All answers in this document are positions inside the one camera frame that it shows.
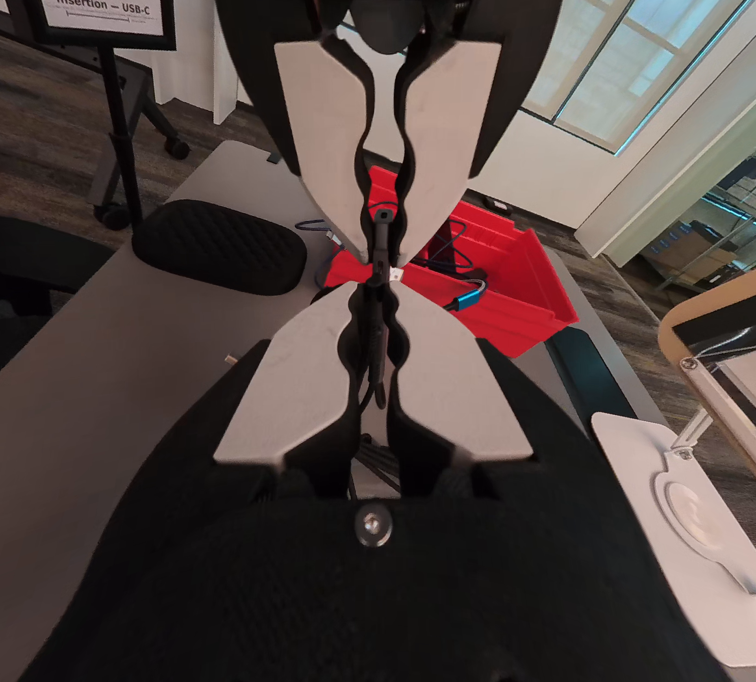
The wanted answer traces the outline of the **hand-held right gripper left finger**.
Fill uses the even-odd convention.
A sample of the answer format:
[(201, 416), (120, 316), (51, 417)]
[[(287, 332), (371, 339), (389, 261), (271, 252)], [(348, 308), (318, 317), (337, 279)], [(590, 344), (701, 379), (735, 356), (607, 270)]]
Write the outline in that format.
[(287, 453), (341, 419), (350, 375), (338, 352), (352, 322), (347, 282), (301, 310), (271, 339), (213, 458), (217, 463), (284, 467)]

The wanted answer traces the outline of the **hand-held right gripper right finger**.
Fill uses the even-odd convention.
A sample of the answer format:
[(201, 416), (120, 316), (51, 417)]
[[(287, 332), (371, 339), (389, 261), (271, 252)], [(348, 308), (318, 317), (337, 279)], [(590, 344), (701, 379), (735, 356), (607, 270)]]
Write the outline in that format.
[(402, 466), (473, 466), (533, 455), (468, 328), (401, 282), (390, 283), (385, 317), (394, 368), (386, 431)]

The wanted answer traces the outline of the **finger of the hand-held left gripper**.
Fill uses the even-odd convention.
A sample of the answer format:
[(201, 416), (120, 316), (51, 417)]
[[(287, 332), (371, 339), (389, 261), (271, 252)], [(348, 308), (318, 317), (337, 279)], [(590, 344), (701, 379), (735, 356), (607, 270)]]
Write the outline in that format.
[(394, 98), (404, 142), (397, 267), (430, 241), (467, 188), (501, 51), (501, 43), (431, 37), (408, 48)]
[(370, 260), (370, 179), (364, 142), (372, 125), (370, 67), (334, 34), (274, 45), (300, 181), (347, 250)]

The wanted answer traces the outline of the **grey usb hub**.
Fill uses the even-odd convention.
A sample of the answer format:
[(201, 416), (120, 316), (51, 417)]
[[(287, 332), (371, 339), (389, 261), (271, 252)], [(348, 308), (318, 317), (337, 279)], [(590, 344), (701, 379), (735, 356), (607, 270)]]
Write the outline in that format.
[(384, 298), (389, 291), (389, 231), (394, 220), (394, 203), (377, 203), (372, 217), (371, 274), (361, 286), (358, 309), (358, 360), (354, 368), (358, 387), (364, 380), (367, 387), (359, 398), (359, 413), (374, 400), (379, 409), (385, 407), (385, 351), (388, 329), (384, 321)]

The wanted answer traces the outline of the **blue usb adapter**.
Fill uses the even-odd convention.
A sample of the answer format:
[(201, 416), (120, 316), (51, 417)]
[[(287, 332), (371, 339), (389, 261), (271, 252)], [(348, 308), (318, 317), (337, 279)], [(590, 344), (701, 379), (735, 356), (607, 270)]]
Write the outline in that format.
[(460, 278), (459, 282), (464, 282), (471, 286), (469, 290), (455, 296), (449, 303), (443, 305), (443, 309), (449, 312), (460, 312), (474, 305), (477, 305), (488, 289), (488, 283), (485, 278)]

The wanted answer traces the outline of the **red plastic bin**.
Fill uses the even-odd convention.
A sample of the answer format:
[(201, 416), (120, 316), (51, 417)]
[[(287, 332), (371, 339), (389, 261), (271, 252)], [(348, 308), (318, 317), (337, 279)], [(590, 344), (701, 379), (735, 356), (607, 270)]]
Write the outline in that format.
[[(373, 187), (370, 205), (381, 200), (395, 203), (396, 175), (379, 166), (370, 168)], [(479, 278), (485, 273), (487, 289), (477, 303), (452, 312), (478, 338), (486, 338), (508, 357), (518, 357), (578, 322), (553, 264), (533, 230), (520, 231), (508, 218), (460, 201), (452, 211), (451, 237), (459, 264), (469, 270), (458, 275)], [(325, 285), (365, 282), (371, 267), (351, 253), (339, 252), (331, 261)], [(414, 262), (404, 268), (401, 282), (430, 301), (443, 306), (467, 295), (477, 286), (433, 271)]]

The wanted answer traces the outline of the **black office chair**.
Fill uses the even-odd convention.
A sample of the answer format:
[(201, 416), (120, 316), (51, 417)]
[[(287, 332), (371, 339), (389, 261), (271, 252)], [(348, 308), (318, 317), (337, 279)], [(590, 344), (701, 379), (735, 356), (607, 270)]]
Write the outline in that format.
[(595, 413), (638, 418), (588, 333), (566, 327), (544, 345), (591, 439), (596, 439), (591, 423)]
[(53, 317), (52, 292), (76, 294), (113, 254), (71, 233), (1, 218), (1, 368)]

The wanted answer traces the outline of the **black mesh pad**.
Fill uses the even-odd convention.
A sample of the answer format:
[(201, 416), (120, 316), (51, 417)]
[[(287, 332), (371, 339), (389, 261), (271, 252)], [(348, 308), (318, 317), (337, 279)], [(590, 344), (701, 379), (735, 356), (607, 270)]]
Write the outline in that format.
[(154, 210), (134, 230), (132, 251), (157, 270), (264, 297), (297, 288), (308, 258), (294, 230), (195, 199)]

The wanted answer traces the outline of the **large window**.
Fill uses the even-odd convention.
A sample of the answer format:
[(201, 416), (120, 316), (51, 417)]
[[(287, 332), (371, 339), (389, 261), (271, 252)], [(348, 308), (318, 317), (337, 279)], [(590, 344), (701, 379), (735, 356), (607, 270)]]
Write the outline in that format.
[(563, 0), (523, 109), (622, 152), (753, 1)]

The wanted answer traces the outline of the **white magnifier lamp base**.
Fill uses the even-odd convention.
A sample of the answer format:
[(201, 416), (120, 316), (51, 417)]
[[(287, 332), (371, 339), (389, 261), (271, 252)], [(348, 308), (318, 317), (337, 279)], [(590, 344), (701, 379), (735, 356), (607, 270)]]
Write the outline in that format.
[(754, 668), (754, 545), (692, 450), (652, 422), (591, 426), (688, 622), (722, 665)]

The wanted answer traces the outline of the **black-framed sign on stand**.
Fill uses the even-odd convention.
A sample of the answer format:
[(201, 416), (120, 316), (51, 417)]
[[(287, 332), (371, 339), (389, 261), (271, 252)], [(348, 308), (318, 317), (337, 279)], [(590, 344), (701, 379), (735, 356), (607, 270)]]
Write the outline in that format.
[(133, 136), (140, 118), (164, 137), (176, 159), (190, 148), (159, 110), (154, 76), (140, 63), (117, 61), (116, 49), (174, 51), (174, 0), (5, 0), (14, 37), (98, 72), (107, 98), (110, 146), (91, 185), (95, 219), (110, 230), (141, 223)]

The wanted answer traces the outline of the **storage shelves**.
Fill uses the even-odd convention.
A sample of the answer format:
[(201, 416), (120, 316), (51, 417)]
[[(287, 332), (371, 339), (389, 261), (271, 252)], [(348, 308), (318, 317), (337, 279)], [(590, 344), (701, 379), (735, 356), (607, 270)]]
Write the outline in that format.
[(755, 155), (732, 168), (640, 252), (656, 290), (712, 290), (755, 269)]

